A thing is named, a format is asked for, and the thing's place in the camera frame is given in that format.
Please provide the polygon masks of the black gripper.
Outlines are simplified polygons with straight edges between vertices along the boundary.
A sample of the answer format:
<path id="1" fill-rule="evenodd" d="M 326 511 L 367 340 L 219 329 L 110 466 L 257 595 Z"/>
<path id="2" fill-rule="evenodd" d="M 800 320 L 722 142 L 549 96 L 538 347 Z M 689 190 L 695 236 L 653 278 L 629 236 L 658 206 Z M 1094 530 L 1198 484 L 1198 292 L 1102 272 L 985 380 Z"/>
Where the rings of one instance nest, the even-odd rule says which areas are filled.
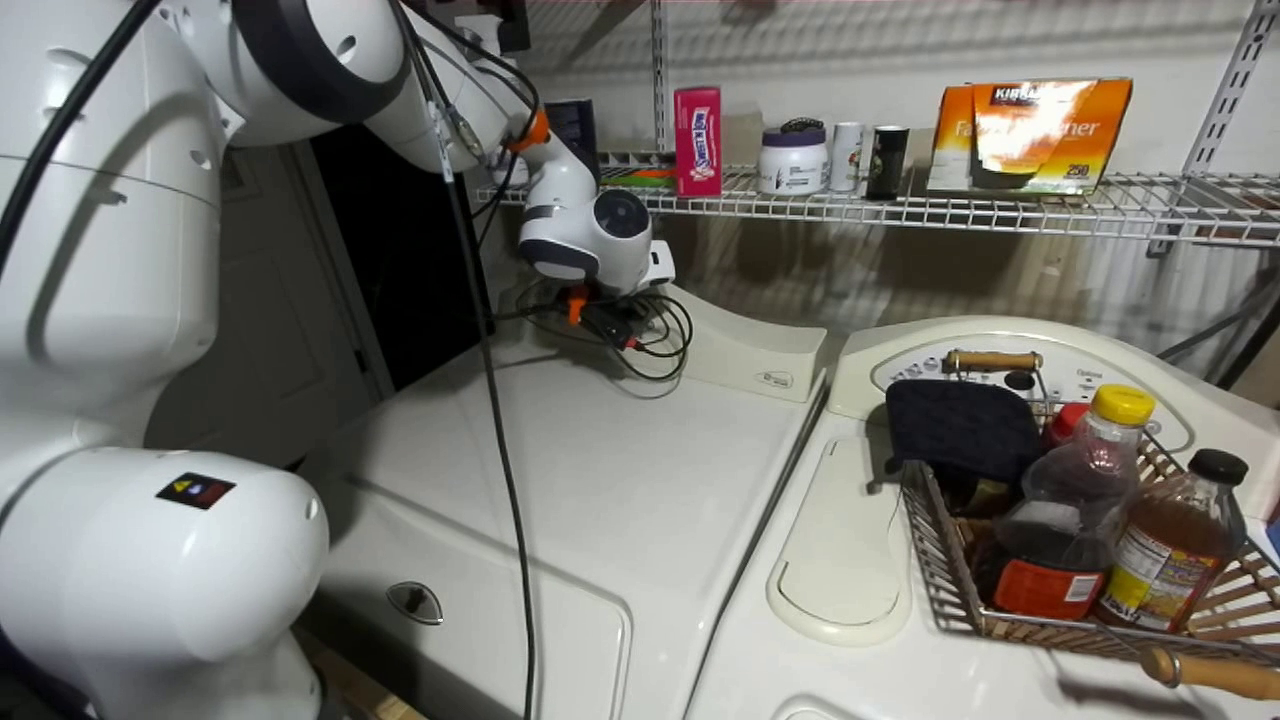
<path id="1" fill-rule="evenodd" d="M 653 337 L 657 307 L 642 297 L 608 297 L 600 289 L 577 286 L 538 306 L 537 320 L 567 340 L 600 347 L 625 370 L 636 370 L 638 357 L 663 361 L 663 347 Z"/>

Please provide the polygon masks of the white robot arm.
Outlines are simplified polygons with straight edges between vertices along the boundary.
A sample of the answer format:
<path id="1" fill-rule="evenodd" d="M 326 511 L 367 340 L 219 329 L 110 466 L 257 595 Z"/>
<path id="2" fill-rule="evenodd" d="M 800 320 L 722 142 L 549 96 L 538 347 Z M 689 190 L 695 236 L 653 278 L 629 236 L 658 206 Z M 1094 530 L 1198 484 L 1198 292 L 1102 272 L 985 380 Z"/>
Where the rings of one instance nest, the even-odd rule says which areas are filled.
<path id="1" fill-rule="evenodd" d="M 322 714 L 290 638 L 320 495 L 144 430 L 217 343 L 223 152 L 344 126 L 441 177 L 518 155 L 552 282 L 670 278 L 523 74 L 400 0 L 0 0 L 0 631 L 82 720 Z"/>

